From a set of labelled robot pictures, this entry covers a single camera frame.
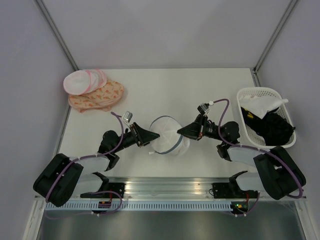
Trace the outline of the white cloth in basket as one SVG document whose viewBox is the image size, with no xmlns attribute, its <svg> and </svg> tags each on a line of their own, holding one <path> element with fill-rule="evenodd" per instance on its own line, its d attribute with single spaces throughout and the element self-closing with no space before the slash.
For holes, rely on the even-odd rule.
<svg viewBox="0 0 320 240">
<path fill-rule="evenodd" d="M 281 105 L 288 103 L 288 99 L 280 99 L 274 96 L 242 96 L 239 99 L 240 106 L 253 115 L 263 119 L 269 112 L 277 110 Z"/>
</svg>

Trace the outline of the left aluminium frame post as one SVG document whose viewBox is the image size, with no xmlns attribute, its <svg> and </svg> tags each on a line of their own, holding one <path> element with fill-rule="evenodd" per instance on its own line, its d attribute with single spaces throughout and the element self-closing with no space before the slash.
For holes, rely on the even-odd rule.
<svg viewBox="0 0 320 240">
<path fill-rule="evenodd" d="M 45 2 L 43 0 L 34 0 L 34 3 L 36 4 L 37 8 L 39 9 L 40 13 L 42 14 L 45 22 L 47 23 L 51 33 L 53 34 L 55 40 L 57 41 L 59 47 L 61 48 L 64 56 L 66 57 L 68 63 L 71 65 L 72 69 L 74 71 L 78 71 L 79 67 L 74 60 L 61 32 L 59 31 L 59 28 L 57 27 L 52 15 L 50 14 L 50 11 L 48 10 Z"/>
</svg>

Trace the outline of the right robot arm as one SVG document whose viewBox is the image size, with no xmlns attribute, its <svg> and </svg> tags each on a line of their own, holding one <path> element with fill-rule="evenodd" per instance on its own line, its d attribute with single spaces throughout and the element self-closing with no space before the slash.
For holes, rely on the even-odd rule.
<svg viewBox="0 0 320 240">
<path fill-rule="evenodd" d="M 222 159 L 254 167 L 254 172 L 244 170 L 229 177 L 228 192 L 231 196 L 239 198 L 245 192 L 257 196 L 265 192 L 274 200 L 302 198 L 306 178 L 289 153 L 281 146 L 264 150 L 240 144 L 239 131 L 235 121 L 215 124 L 206 115 L 199 114 L 177 133 L 196 141 L 203 137 L 220 140 L 221 144 L 216 148 Z"/>
</svg>

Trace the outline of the pink-rimmed white mesh bag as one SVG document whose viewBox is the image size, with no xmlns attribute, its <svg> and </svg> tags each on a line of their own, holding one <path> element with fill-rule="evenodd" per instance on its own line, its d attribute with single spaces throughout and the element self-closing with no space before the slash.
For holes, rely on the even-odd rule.
<svg viewBox="0 0 320 240">
<path fill-rule="evenodd" d="M 80 96 L 105 86 L 107 77 L 100 69 L 78 70 L 65 77 L 63 88 L 69 95 Z"/>
</svg>

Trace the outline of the white mesh laundry bag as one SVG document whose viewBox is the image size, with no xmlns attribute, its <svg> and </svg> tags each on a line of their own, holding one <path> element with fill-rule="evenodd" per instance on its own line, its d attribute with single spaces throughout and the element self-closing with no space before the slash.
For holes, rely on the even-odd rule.
<svg viewBox="0 0 320 240">
<path fill-rule="evenodd" d="M 181 156 L 190 147 L 190 139 L 177 133 L 182 126 L 169 115 L 162 115 L 156 118 L 149 126 L 149 131 L 160 135 L 150 145 L 152 152 L 158 155 Z"/>
</svg>

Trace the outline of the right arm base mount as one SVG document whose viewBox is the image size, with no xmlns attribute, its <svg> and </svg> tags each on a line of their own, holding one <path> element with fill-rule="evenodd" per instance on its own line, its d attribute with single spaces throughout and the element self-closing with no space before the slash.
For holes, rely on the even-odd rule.
<svg viewBox="0 0 320 240">
<path fill-rule="evenodd" d="M 212 184 L 211 193 L 215 199 L 236 199 L 227 182 L 215 182 Z"/>
</svg>

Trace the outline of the aluminium frame post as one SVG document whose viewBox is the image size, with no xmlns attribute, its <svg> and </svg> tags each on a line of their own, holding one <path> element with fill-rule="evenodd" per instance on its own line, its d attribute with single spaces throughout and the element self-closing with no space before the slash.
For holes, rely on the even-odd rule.
<svg viewBox="0 0 320 240">
<path fill-rule="evenodd" d="M 285 24 L 289 20 L 291 14 L 295 10 L 296 6 L 298 5 L 300 1 L 299 0 L 290 0 L 287 7 L 285 8 L 280 20 L 278 21 L 275 29 L 273 30 L 269 40 L 267 41 L 267 44 L 265 48 L 263 49 L 260 57 L 258 58 L 256 64 L 252 68 L 252 71 L 254 74 L 257 74 L 259 69 L 261 68 L 262 64 L 264 63 L 267 55 L 269 54 L 270 50 L 272 49 L 274 43 L 276 42 L 278 36 L 282 32 L 283 28 L 285 27 Z"/>
<path fill-rule="evenodd" d="M 50 11 L 48 10 L 45 2 L 43 0 L 34 0 L 34 3 L 36 4 L 37 8 L 39 9 L 40 13 L 42 14 L 45 22 L 47 23 L 51 33 L 53 34 L 55 40 L 57 41 L 59 47 L 61 48 L 64 56 L 66 57 L 68 63 L 71 65 L 72 69 L 74 71 L 78 71 L 79 67 L 74 60 L 61 32 L 59 31 L 59 28 L 57 27 L 52 15 L 50 14 Z"/>
</svg>

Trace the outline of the right aluminium frame post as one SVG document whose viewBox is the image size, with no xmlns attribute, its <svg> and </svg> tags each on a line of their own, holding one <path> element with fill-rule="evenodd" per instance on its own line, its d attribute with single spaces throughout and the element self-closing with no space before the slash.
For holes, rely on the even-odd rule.
<svg viewBox="0 0 320 240">
<path fill-rule="evenodd" d="M 296 6 L 298 5 L 300 1 L 299 0 L 290 0 L 287 7 L 285 8 L 280 20 L 278 21 L 275 29 L 273 30 L 269 40 L 267 41 L 267 44 L 265 48 L 263 49 L 260 57 L 258 58 L 256 64 L 252 68 L 252 71 L 254 74 L 257 74 L 259 69 L 261 68 L 262 64 L 264 63 L 267 55 L 269 54 L 270 50 L 272 49 L 274 43 L 276 42 L 278 36 L 282 32 L 283 28 L 285 27 L 285 24 L 289 20 L 291 14 L 295 10 Z"/>
</svg>

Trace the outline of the black garment in basket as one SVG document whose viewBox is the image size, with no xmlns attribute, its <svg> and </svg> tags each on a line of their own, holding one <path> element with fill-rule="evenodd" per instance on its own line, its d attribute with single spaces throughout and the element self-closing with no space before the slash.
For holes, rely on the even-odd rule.
<svg viewBox="0 0 320 240">
<path fill-rule="evenodd" d="M 244 122 L 258 136 L 264 139 L 267 146 L 283 146 L 287 144 L 296 129 L 287 120 L 276 113 L 275 110 L 267 112 L 259 118 L 252 112 L 241 107 Z"/>
</svg>

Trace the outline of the orange floral laundry bag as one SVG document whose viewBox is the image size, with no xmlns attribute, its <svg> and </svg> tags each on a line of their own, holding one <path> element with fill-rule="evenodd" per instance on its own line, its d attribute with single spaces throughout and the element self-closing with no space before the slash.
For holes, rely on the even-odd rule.
<svg viewBox="0 0 320 240">
<path fill-rule="evenodd" d="M 106 85 L 90 93 L 82 95 L 69 95 L 69 105 L 80 113 L 88 110 L 101 110 L 108 112 L 123 97 L 125 87 L 117 82 L 108 79 Z"/>
</svg>

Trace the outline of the white plastic basket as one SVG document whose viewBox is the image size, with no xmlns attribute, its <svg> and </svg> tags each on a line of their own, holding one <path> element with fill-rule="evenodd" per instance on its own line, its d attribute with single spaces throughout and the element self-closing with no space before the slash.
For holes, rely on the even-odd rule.
<svg viewBox="0 0 320 240">
<path fill-rule="evenodd" d="M 248 125 L 245 124 L 244 117 L 243 117 L 242 111 L 241 111 L 241 106 L 240 106 L 240 97 L 245 97 L 245 96 L 250 96 L 250 97 L 272 96 L 272 97 L 276 97 L 279 99 L 285 99 L 285 98 L 282 98 L 281 95 L 276 90 L 274 90 L 272 88 L 268 88 L 268 87 L 242 88 L 238 91 L 238 93 L 236 95 L 237 105 L 238 105 L 238 109 L 239 109 L 239 113 L 240 113 L 240 117 L 241 117 L 241 122 L 242 122 L 246 137 L 249 140 L 249 142 L 256 147 L 263 148 L 263 149 L 271 149 L 271 148 L 275 147 L 275 146 L 271 146 L 271 145 L 266 145 L 264 139 L 262 137 L 260 137 L 259 135 L 257 135 Z M 286 119 L 286 121 L 293 126 L 293 123 L 291 121 L 291 118 L 289 116 L 289 113 L 287 111 L 285 104 L 281 105 L 278 108 L 278 110 L 276 110 L 276 113 L 278 115 L 280 115 L 282 118 Z M 294 130 L 292 136 L 289 139 L 289 142 L 287 144 L 280 145 L 280 146 L 282 146 L 283 148 L 290 148 L 296 143 L 296 139 L 297 139 L 297 136 L 296 136 L 296 133 Z"/>
</svg>

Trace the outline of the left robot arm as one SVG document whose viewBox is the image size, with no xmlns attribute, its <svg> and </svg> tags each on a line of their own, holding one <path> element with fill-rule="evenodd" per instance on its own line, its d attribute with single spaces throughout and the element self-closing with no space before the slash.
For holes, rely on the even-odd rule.
<svg viewBox="0 0 320 240">
<path fill-rule="evenodd" d="M 122 128 L 121 135 L 113 130 L 106 131 L 96 154 L 73 160 L 63 153 L 56 154 L 35 180 L 33 190 L 47 203 L 61 207 L 72 197 L 80 178 L 92 174 L 99 181 L 92 185 L 91 191 L 98 198 L 104 198 L 109 193 L 109 180 L 99 172 L 115 167 L 120 159 L 117 152 L 132 145 L 144 147 L 159 137 L 158 133 L 143 129 L 136 122 L 128 129 Z"/>
</svg>

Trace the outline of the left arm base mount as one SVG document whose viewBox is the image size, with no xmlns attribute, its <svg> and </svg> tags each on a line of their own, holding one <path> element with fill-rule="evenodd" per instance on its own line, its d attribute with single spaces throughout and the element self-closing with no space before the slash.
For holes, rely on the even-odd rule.
<svg viewBox="0 0 320 240">
<path fill-rule="evenodd" d="M 125 183 L 124 182 L 108 182 L 108 183 L 103 183 L 102 186 L 99 189 L 101 192 L 100 197 L 105 198 L 105 199 L 110 199 L 110 198 L 115 198 L 119 199 L 119 197 L 115 194 L 119 194 L 121 198 L 124 197 L 125 193 Z"/>
</svg>

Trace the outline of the aluminium rail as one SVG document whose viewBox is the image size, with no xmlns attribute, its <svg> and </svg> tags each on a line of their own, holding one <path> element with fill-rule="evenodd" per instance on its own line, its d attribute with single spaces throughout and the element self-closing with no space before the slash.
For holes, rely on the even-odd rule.
<svg viewBox="0 0 320 240">
<path fill-rule="evenodd" d="M 123 198 L 206 198 L 212 196 L 213 183 L 227 183 L 226 178 L 163 178 L 163 177 L 147 177 L 147 178 L 107 178 L 108 183 L 125 183 Z M 86 175 L 81 178 L 76 185 L 73 195 L 70 199 L 109 199 L 101 198 L 100 191 L 103 184 L 102 180 L 93 174 Z M 246 193 L 236 195 L 237 199 L 244 199 Z"/>
</svg>

